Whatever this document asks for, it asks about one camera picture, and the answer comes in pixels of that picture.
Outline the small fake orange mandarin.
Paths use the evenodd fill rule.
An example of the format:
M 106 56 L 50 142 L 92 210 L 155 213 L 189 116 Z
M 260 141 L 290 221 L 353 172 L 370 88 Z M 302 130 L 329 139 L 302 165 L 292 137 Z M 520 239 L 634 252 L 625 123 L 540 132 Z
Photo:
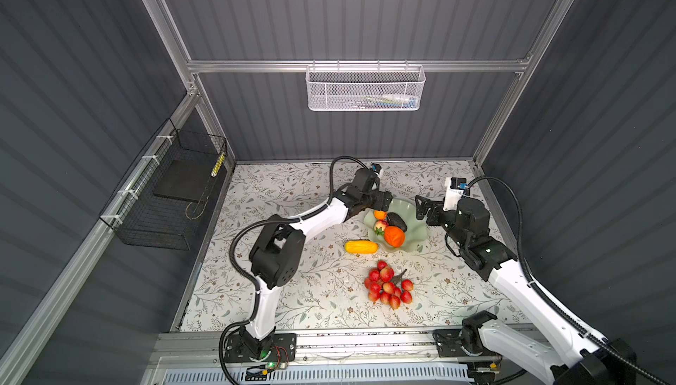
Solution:
M 385 221 L 387 219 L 387 212 L 384 211 L 374 211 L 374 217 L 379 221 Z

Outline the dark fake eggplant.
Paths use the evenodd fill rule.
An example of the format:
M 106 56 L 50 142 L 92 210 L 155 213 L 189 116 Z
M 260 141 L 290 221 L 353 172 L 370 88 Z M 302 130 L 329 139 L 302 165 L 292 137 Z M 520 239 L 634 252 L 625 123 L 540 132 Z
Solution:
M 407 223 L 399 216 L 399 214 L 389 212 L 387 213 L 386 222 L 389 227 L 399 228 L 402 232 L 406 233 L 408 231 Z

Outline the orange fake persimmon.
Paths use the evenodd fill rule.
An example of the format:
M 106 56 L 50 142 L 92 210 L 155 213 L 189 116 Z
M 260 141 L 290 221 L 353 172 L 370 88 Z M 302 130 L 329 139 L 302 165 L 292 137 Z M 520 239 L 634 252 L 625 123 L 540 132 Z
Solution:
M 384 240 L 393 248 L 401 248 L 406 240 L 405 231 L 396 226 L 388 226 L 384 231 Z

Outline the yellow fake corn cob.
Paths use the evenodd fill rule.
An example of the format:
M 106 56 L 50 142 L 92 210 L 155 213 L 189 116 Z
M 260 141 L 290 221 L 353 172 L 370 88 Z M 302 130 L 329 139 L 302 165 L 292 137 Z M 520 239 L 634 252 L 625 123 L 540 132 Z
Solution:
M 367 240 L 348 241 L 344 247 L 346 252 L 355 255 L 375 254 L 380 248 L 376 242 Z

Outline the red fake cherry bunch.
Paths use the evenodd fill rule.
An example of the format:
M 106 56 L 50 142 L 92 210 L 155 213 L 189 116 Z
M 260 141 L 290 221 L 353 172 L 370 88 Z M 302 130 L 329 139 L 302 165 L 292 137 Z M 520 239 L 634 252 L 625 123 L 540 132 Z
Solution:
M 402 304 L 412 304 L 415 284 L 406 273 L 406 269 L 398 272 L 385 260 L 379 260 L 363 281 L 368 301 L 392 310 L 399 309 Z

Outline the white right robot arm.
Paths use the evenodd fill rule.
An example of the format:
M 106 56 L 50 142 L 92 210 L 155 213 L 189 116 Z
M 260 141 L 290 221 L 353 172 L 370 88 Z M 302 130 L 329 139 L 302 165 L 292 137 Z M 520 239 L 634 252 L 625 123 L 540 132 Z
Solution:
M 458 340 L 465 353 L 498 353 L 545 384 L 636 383 L 631 347 L 600 337 L 527 273 L 517 254 L 490 236 L 490 214 L 480 200 L 462 197 L 446 210 L 443 202 L 418 196 L 415 206 L 417 219 L 443 228 L 457 244 L 458 257 L 514 303 L 547 341 L 538 343 L 484 310 L 462 322 Z

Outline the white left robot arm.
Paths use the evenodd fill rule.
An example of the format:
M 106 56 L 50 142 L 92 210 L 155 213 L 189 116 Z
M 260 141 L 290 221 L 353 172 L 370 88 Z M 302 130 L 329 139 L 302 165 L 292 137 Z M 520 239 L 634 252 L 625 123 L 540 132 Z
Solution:
M 307 242 L 366 209 L 389 209 L 393 196 L 380 190 L 381 172 L 377 163 L 364 165 L 348 184 L 335 188 L 330 182 L 329 197 L 317 207 L 290 219 L 272 215 L 236 235 L 230 248 L 232 266 L 255 286 L 251 313 L 241 336 L 253 339 L 256 344 L 272 339 L 281 291 L 296 274 Z M 239 240 L 256 228 L 261 231 L 249 253 L 251 267 L 247 271 L 237 264 L 235 249 Z

